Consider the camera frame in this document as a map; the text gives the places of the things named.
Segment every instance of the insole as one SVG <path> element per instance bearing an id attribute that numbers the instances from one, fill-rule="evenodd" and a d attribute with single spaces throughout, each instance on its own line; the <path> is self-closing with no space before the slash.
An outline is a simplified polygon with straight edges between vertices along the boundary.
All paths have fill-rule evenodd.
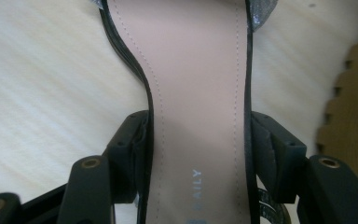
<path id="1" fill-rule="evenodd" d="M 146 223 L 250 223 L 244 1 L 109 0 L 154 108 Z"/>

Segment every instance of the stitching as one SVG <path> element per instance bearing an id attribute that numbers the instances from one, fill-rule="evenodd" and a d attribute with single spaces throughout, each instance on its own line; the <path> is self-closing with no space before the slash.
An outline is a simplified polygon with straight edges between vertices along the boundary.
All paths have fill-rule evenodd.
<path id="1" fill-rule="evenodd" d="M 160 206 L 160 193 L 161 193 L 161 178 L 162 178 L 162 170 L 163 170 L 162 166 L 163 166 L 163 160 L 164 160 L 164 155 L 165 155 L 165 129 L 164 129 L 164 113 L 163 113 L 163 103 L 162 103 L 162 97 L 161 97 L 161 90 L 159 88 L 158 79 L 157 79 L 152 67 L 150 66 L 149 61 L 146 59 L 145 55 L 142 53 L 142 51 L 140 50 L 138 45 L 135 43 L 135 40 L 130 35 L 130 32 L 128 31 L 127 27 L 124 25 L 124 21 L 121 18 L 120 14 L 118 13 L 116 0 L 113 0 L 113 2 L 115 3 L 116 13 L 118 15 L 118 19 L 121 22 L 121 26 L 123 27 L 124 31 L 126 32 L 127 36 L 129 37 L 129 39 L 131 40 L 133 46 L 136 47 L 136 49 L 138 50 L 138 52 L 141 54 L 142 58 L 146 62 L 147 67 L 150 70 L 150 73 L 153 75 L 153 79 L 154 79 L 154 81 L 156 83 L 157 90 L 158 90 L 158 99 L 159 99 L 160 113 L 161 113 L 161 132 L 162 132 L 161 162 L 159 164 L 159 170 L 158 170 L 158 172 L 159 172 L 159 174 L 158 174 L 158 206 L 157 206 L 157 215 L 156 215 L 156 223 L 158 223 L 158 214 L 159 214 L 159 206 Z"/>
<path id="2" fill-rule="evenodd" d="M 237 101 L 238 101 L 238 85 L 239 85 L 239 76 L 240 76 L 240 53 L 239 53 L 239 25 L 238 25 L 238 5 L 235 3 L 235 19 L 236 19 L 236 36 L 237 36 L 237 79 L 235 87 L 235 100 L 234 100 L 234 165 L 235 165 L 235 176 L 236 176 L 236 191 L 237 191 L 237 206 L 239 213 L 239 222 L 242 223 L 242 211 L 241 211 L 241 197 L 240 197 L 240 186 L 239 186 L 239 177 L 238 177 L 238 163 L 237 163 Z"/>

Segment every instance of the stitched seam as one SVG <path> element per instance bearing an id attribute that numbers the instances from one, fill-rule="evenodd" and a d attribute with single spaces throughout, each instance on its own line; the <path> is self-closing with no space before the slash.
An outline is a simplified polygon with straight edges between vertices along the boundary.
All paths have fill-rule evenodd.
<path id="1" fill-rule="evenodd" d="M 237 191 L 237 206 L 238 206 L 238 215 L 239 222 L 242 223 L 242 211 L 241 211 L 241 197 L 240 197 L 240 186 L 239 186 L 239 177 L 238 177 L 238 163 L 237 163 L 237 102 L 238 102 L 238 85 L 239 85 L 239 76 L 240 76 L 240 52 L 239 52 L 239 25 L 238 25 L 238 5 L 235 3 L 235 19 L 236 19 L 236 36 L 237 36 L 237 79 L 235 87 L 235 100 L 234 100 L 234 165 L 235 165 L 235 176 L 236 176 L 236 191 Z"/>
<path id="2" fill-rule="evenodd" d="M 163 102 L 162 102 L 162 97 L 161 97 L 161 90 L 159 88 L 158 79 L 157 79 L 152 67 L 150 66 L 149 61 L 146 59 L 145 55 L 142 53 L 142 51 L 140 50 L 138 45 L 135 43 L 135 40 L 130 35 L 130 32 L 128 31 L 127 27 L 124 25 L 124 21 L 121 18 L 120 14 L 118 13 L 116 0 L 114 0 L 113 2 L 115 3 L 116 13 L 118 15 L 118 19 L 121 22 L 121 26 L 123 27 L 124 31 L 126 32 L 127 36 L 129 37 L 129 39 L 131 40 L 133 46 L 136 47 L 136 49 L 138 50 L 138 52 L 141 54 L 142 58 L 146 62 L 147 67 L 150 70 L 150 73 L 153 75 L 153 79 L 154 79 L 154 81 L 156 83 L 157 90 L 158 90 L 158 99 L 159 99 L 160 113 L 161 113 L 161 132 L 162 132 L 161 160 L 160 160 L 159 170 L 158 170 L 159 171 L 159 174 L 158 174 L 158 205 L 157 205 L 157 215 L 156 215 L 156 223 L 158 223 L 158 214 L 159 214 L 159 206 L 160 206 L 160 193 L 161 193 L 161 178 L 162 178 L 162 170 L 163 170 L 162 166 L 163 166 L 163 160 L 164 160 L 164 155 L 165 155 L 165 129 L 164 129 L 164 113 L 163 113 Z"/>

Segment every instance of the shoe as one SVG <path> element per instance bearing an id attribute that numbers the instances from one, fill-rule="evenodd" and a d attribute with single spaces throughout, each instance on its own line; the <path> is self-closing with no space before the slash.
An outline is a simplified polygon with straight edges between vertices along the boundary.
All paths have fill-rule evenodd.
<path id="1" fill-rule="evenodd" d="M 145 84 L 151 130 L 138 223 L 258 223 L 245 1 L 103 0 L 118 55 Z"/>

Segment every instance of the wooden table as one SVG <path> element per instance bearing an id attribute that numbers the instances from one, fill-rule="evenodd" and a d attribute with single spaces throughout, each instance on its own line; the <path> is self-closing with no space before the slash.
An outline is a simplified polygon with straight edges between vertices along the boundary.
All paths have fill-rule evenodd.
<path id="1" fill-rule="evenodd" d="M 314 154 L 324 105 L 358 42 L 358 1 L 282 0 L 254 38 L 253 110 Z M 96 6 L 0 1 L 0 192 L 27 202 L 58 187 L 142 109 L 143 84 L 111 49 Z M 117 207 L 119 223 L 135 217 L 132 205 Z"/>

